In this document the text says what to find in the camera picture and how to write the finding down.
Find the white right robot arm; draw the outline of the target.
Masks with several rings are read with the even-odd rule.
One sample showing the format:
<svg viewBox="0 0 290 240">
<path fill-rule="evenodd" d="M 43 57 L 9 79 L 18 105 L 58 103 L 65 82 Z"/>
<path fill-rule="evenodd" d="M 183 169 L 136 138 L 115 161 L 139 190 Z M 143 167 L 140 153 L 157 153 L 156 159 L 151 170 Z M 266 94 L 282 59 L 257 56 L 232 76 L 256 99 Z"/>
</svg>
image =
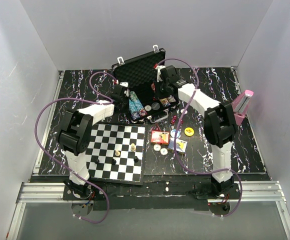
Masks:
<svg viewBox="0 0 290 240">
<path fill-rule="evenodd" d="M 227 196 L 234 186 L 231 150 L 237 132 L 233 107 L 223 104 L 203 93 L 198 84 L 182 80 L 172 65 L 156 64 L 157 77 L 154 81 L 155 93 L 159 98 L 172 94 L 186 102 L 203 116 L 203 133 L 211 145 L 213 169 L 211 172 L 211 192 L 217 199 Z"/>
</svg>

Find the black white chess board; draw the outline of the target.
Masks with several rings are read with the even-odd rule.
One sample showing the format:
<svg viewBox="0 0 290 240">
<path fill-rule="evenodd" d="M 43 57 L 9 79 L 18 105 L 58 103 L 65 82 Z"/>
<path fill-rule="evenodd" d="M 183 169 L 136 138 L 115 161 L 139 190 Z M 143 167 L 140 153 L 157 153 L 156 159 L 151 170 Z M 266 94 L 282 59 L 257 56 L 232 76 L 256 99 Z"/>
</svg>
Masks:
<svg viewBox="0 0 290 240">
<path fill-rule="evenodd" d="M 145 167 L 146 127 L 95 124 L 84 159 L 92 180 L 142 185 Z"/>
</svg>

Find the triangular all-in marker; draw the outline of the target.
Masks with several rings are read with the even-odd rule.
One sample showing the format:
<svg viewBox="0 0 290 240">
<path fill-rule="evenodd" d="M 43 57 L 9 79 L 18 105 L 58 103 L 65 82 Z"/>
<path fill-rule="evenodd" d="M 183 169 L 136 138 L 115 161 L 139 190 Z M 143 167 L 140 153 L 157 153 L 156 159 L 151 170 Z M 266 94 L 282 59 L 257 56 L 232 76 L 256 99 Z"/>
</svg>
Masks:
<svg viewBox="0 0 290 240">
<path fill-rule="evenodd" d="M 159 127 L 159 125 L 158 124 L 156 124 L 155 126 L 154 126 L 154 128 L 153 128 L 155 131 L 161 131 L 161 128 Z"/>
</svg>

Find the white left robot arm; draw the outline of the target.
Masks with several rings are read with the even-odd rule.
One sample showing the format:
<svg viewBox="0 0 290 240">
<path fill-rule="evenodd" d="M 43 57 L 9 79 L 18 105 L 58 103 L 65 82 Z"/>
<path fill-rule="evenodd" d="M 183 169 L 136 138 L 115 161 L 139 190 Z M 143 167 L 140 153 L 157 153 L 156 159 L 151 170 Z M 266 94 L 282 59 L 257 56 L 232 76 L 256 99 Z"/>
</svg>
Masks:
<svg viewBox="0 0 290 240">
<path fill-rule="evenodd" d="M 85 159 L 90 144 L 92 126 L 114 115 L 128 104 L 128 83 L 121 82 L 114 86 L 109 100 L 100 100 L 100 104 L 92 104 L 79 110 L 67 110 L 60 124 L 57 142 L 64 150 L 68 167 L 69 180 L 64 183 L 80 200 L 91 196 L 91 187 L 86 183 L 90 178 Z"/>
</svg>

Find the black poker set case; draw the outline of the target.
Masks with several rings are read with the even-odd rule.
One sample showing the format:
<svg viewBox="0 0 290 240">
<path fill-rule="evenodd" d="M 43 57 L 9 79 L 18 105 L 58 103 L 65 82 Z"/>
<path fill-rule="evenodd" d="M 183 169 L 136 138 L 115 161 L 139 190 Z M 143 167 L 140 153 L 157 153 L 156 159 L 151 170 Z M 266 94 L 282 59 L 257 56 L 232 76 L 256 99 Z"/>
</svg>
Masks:
<svg viewBox="0 0 290 240">
<path fill-rule="evenodd" d="M 166 51 L 164 48 L 159 48 L 158 45 L 154 45 L 152 51 L 130 59 L 123 59 L 123 57 L 119 56 L 117 58 L 117 63 L 111 66 L 115 78 L 115 85 L 118 85 L 120 82 L 128 82 L 129 97 L 127 110 L 129 111 L 132 123 L 139 123 L 146 119 L 151 120 L 154 116 L 160 114 L 168 115 L 169 112 L 175 109 L 180 103 L 178 97 L 172 95 L 176 102 L 170 103 L 170 106 L 163 106 L 151 88 L 151 84 L 157 79 L 157 71 L 154 69 L 154 66 L 156 64 L 165 66 L 165 57 Z M 152 103 L 157 102 L 160 104 L 160 109 L 153 110 L 151 108 L 150 111 L 146 111 L 146 116 L 139 117 L 137 120 L 132 120 L 129 110 L 131 91 L 136 93 L 144 107 L 147 105 L 151 106 Z"/>
</svg>

